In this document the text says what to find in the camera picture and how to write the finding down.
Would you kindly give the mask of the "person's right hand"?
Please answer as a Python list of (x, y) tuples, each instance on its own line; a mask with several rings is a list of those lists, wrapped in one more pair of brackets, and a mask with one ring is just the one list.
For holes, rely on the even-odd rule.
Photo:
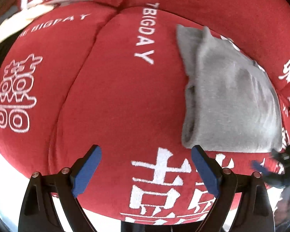
[(290, 187), (284, 188), (274, 212), (275, 225), (290, 221)]

